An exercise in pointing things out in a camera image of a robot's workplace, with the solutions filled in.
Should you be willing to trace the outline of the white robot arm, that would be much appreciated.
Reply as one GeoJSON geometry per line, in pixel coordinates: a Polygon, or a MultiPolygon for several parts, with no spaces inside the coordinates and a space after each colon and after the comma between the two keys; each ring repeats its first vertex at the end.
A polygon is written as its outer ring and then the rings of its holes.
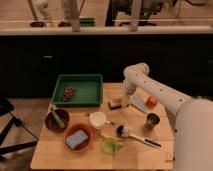
{"type": "Polygon", "coordinates": [[[153,80],[146,63],[127,66],[123,73],[125,95],[140,87],[175,115],[174,171],[213,171],[213,101],[192,98],[153,80]]]}

